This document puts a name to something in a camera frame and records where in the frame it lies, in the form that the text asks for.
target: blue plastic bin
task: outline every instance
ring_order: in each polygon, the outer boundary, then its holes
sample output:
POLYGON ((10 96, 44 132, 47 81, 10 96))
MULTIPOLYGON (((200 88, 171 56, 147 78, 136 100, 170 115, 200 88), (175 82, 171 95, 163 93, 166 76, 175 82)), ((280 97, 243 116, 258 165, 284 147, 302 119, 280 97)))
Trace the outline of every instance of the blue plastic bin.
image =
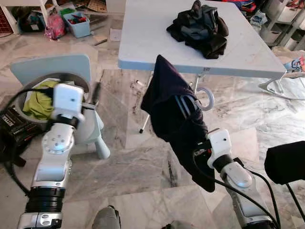
POLYGON ((73 13, 67 13, 63 16, 63 18, 65 19, 66 23, 69 26, 70 31, 73 33, 73 35, 76 38, 79 37, 85 37, 91 34, 90 31, 90 20, 81 12, 73 12, 73 13), (81 22, 78 24, 71 24, 68 19, 73 19, 74 17, 72 15, 76 15, 79 17, 85 17, 86 18, 86 22, 81 22))

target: chair backrest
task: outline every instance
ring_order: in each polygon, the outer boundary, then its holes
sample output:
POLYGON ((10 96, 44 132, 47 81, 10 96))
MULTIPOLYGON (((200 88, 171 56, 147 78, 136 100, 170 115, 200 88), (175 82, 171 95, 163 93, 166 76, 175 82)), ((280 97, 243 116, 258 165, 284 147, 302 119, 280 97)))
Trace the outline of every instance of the chair backrest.
POLYGON ((86 54, 44 56, 11 64, 11 72, 22 85, 52 73, 72 73, 91 82, 90 60, 86 54))

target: black rubber grip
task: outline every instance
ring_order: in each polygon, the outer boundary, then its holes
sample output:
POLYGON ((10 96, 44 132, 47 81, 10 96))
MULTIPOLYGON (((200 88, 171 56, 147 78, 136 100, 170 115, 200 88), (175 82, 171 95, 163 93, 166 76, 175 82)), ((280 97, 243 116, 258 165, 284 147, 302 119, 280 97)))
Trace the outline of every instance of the black rubber grip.
POLYGON ((243 227, 243 229, 275 229, 275 227, 273 226, 272 222, 263 221, 263 222, 259 222, 259 223, 249 224, 249 225, 243 227))
POLYGON ((25 212, 61 212, 64 188, 31 188, 25 212))

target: storage bin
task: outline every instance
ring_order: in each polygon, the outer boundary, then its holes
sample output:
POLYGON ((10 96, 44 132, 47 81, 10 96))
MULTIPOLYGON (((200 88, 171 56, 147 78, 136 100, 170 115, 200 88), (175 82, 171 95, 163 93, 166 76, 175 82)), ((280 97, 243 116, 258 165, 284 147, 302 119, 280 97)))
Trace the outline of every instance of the storage bin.
MULTIPOLYGON (((269 15, 272 15, 272 17, 275 17, 277 12, 279 12, 279 8, 281 7, 282 2, 280 2, 279 0, 271 1, 272 2, 267 10, 267 13, 269 15)), ((283 12, 277 20, 285 23, 290 23, 300 11, 301 9, 295 9, 285 6, 283 12)))
POLYGON ((81 12, 73 12, 73 13, 67 13, 64 16, 65 22, 68 24, 70 31, 73 33, 73 35, 76 38, 79 37, 85 37, 90 35, 91 31, 90 31, 90 20, 81 12), (78 24, 71 24, 68 19, 73 19, 74 17, 72 15, 76 15, 79 17, 85 17, 86 21, 85 22, 81 22, 78 24))
POLYGON ((285 45, 285 48, 293 51, 297 44, 300 42, 300 40, 302 39, 302 35, 299 34, 297 31, 291 36, 291 38, 289 38, 288 42, 285 45))
POLYGON ((274 24, 271 30, 268 30, 267 26, 263 25, 260 35, 264 42, 273 43, 281 35, 281 33, 282 29, 276 24, 274 24))

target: pink bag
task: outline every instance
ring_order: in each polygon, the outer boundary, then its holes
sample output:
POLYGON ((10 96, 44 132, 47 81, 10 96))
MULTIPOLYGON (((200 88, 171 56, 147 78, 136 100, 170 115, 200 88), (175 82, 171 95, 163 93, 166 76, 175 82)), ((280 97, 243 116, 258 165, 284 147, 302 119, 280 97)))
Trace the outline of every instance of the pink bag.
POLYGON ((48 17, 48 26, 45 29, 45 35, 50 39, 57 40, 65 35, 65 23, 56 11, 48 17))

